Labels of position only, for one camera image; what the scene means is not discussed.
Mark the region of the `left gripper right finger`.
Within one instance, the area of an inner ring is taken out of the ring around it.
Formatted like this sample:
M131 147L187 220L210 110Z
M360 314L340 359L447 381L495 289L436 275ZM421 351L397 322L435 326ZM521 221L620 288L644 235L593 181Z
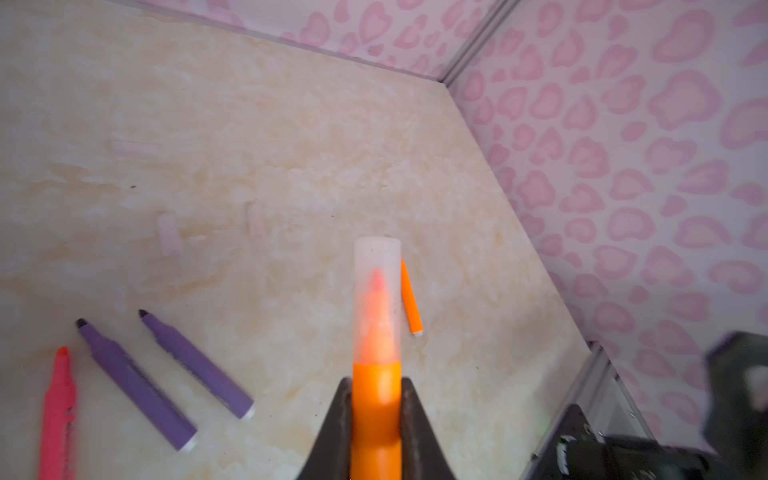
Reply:
M401 381L402 478L455 480L410 378Z

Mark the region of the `orange marker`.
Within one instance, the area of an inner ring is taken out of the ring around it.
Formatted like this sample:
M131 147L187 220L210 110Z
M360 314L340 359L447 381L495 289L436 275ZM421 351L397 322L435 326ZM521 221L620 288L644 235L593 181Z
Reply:
M402 478L402 403L399 363L353 366L352 480Z
M401 297L410 333L415 337L421 336L424 333L423 324L404 259L401 260L401 288Z

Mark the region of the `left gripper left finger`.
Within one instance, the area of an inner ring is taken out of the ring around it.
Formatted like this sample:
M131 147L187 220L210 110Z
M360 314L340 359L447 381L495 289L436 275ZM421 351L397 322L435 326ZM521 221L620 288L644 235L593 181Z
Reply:
M352 379L338 384L319 433L297 480L348 480L352 438Z

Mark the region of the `purple marker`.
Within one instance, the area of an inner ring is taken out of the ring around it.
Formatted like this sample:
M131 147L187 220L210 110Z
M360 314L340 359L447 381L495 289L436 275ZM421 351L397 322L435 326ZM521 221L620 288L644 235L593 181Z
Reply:
M156 342L236 418L253 416L253 398L180 331L146 310L140 309L138 315Z
M80 318L78 333L92 358L176 451L189 452L197 444L198 430L115 340Z

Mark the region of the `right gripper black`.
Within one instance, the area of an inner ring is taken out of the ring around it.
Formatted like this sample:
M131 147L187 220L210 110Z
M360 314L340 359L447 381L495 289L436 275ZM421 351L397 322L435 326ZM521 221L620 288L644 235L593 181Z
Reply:
M767 472L767 410L751 404L746 374L767 365L767 337L733 331L706 355L712 395L703 436L733 468Z

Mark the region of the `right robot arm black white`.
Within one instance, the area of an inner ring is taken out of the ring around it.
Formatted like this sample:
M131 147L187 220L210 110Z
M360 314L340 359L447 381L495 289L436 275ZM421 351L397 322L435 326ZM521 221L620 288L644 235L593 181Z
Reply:
M531 458L527 479L765 479L767 409L751 402L747 374L767 365L767 337L734 331L706 357L712 400L703 434L714 448L663 446L651 439L598 439L575 404Z

